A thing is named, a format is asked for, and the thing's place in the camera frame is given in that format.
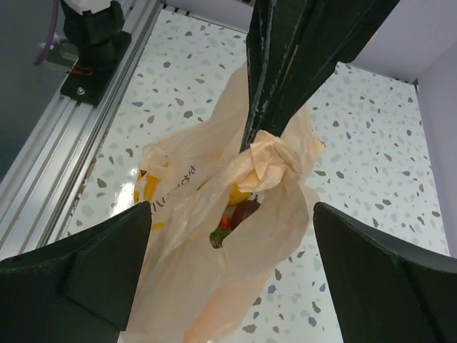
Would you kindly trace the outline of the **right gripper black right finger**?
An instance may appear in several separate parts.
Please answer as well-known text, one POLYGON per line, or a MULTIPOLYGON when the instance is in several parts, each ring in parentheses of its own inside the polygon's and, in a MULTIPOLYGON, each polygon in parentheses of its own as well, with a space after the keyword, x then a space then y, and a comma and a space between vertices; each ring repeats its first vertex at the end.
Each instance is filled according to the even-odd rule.
POLYGON ((456 259, 323 202, 313 224, 345 342, 456 341, 456 259))

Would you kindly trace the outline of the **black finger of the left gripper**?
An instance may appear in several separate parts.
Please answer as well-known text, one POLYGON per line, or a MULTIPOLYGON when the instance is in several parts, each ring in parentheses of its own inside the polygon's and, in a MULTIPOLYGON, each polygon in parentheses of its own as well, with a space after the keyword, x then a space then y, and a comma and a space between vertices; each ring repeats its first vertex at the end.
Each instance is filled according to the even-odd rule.
POLYGON ((351 63, 398 0, 256 1, 246 37, 249 111, 241 140, 281 136, 291 117, 332 75, 351 63))

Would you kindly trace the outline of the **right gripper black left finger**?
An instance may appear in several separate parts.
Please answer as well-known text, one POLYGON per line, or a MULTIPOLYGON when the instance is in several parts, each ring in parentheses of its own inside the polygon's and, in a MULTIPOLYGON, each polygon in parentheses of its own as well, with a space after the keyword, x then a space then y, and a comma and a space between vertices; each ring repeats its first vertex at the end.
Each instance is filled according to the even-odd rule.
POLYGON ((148 202, 1 261, 1 342, 117 342, 151 227, 148 202))

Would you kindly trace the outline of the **fake yellow banana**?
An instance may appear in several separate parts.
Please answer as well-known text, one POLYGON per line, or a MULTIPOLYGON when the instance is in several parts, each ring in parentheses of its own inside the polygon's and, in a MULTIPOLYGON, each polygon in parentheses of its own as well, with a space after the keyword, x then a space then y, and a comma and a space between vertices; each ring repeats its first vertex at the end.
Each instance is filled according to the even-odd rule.
POLYGON ((160 178, 150 175, 146 170, 140 169, 137 177, 136 187, 139 184, 142 184, 144 188, 141 192, 135 188, 133 195, 134 203, 137 204, 142 199, 144 201, 150 202, 151 205, 153 205, 153 197, 160 182, 160 178))

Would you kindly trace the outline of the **fake yellow lemon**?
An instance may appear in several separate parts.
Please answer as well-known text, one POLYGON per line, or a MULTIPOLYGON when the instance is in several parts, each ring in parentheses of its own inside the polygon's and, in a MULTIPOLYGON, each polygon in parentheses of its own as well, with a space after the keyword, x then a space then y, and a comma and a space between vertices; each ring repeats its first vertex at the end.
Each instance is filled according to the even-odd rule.
POLYGON ((231 187, 229 198, 228 198, 228 207, 234 207, 238 204, 245 202, 252 195, 251 192, 241 192, 237 184, 234 184, 231 187))

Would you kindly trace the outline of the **orange translucent plastic bag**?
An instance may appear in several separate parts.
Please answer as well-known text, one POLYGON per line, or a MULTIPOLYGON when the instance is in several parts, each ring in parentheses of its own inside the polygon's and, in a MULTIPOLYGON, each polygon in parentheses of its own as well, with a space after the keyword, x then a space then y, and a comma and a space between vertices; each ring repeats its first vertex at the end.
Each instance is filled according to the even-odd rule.
POLYGON ((241 150, 247 114, 241 66, 207 121, 143 148, 134 201, 150 204, 152 224, 124 342, 225 337, 301 244, 323 142, 301 108, 281 136, 259 131, 241 150))

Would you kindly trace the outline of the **fake dark purple plum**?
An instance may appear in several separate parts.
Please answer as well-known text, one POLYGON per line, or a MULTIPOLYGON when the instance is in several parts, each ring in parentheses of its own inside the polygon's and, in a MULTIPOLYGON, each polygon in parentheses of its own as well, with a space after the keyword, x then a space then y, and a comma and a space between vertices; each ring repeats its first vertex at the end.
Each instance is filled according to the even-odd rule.
POLYGON ((236 206, 231 216, 231 229, 234 230, 243 220, 251 216, 260 204, 255 200, 246 200, 236 206))

